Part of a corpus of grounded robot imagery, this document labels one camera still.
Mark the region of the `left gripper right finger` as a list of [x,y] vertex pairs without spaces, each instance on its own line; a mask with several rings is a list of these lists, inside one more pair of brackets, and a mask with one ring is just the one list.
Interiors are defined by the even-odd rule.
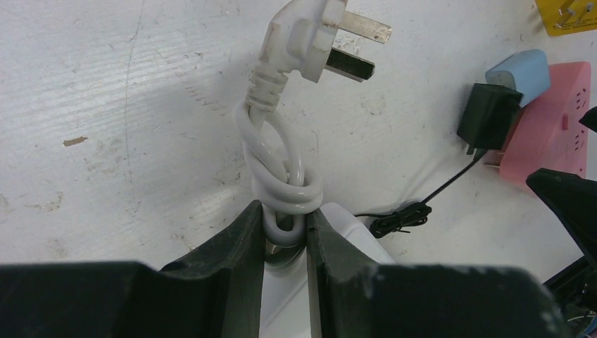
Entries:
[[558,337],[548,290],[519,268],[378,265],[371,337]]

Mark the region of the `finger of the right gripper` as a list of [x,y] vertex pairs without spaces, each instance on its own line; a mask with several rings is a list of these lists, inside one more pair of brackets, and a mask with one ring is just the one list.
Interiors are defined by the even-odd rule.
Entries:
[[597,133],[597,107],[589,109],[579,120],[579,123]]
[[541,168],[527,186],[563,224],[590,265],[596,265],[596,182],[578,175]]

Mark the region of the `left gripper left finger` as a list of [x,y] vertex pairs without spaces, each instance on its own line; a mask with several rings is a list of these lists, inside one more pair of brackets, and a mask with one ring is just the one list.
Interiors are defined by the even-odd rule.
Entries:
[[2,337],[257,337],[265,235],[251,202],[160,270],[136,261],[1,267]]

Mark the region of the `pink triangular socket adapter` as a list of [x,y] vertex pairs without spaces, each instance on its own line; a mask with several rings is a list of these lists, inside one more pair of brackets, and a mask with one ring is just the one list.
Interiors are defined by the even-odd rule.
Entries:
[[580,119],[590,109],[591,65],[586,61],[550,65],[551,87],[527,104],[503,148],[484,164],[524,192],[529,175],[541,168],[586,176],[588,130]]

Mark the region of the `light blue plug adapter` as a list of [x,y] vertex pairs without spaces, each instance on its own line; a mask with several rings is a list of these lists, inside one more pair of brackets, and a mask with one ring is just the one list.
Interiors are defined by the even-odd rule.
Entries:
[[521,93],[520,107],[524,108],[551,87],[546,52],[540,49],[517,52],[486,71],[485,79],[487,84]]

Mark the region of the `black charger with cable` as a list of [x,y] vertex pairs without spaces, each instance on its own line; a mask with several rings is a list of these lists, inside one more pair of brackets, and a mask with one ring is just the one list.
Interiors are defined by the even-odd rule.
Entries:
[[429,202],[480,162],[488,151],[499,150],[505,143],[514,117],[521,109],[523,94],[497,84],[475,83],[461,116],[457,135],[467,145],[472,161],[435,189],[429,196],[390,213],[361,213],[372,218],[369,231],[376,239],[427,223],[432,208]]

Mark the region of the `yellow cube adapter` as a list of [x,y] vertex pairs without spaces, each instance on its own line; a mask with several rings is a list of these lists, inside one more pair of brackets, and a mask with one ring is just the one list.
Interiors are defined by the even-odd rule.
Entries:
[[596,0],[536,0],[550,37],[596,30]]

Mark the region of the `white power strip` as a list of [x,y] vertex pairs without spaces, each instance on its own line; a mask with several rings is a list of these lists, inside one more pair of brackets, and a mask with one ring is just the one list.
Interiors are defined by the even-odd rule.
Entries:
[[297,262],[265,270],[260,337],[371,337],[371,274],[394,259],[339,204],[323,205],[308,225]]

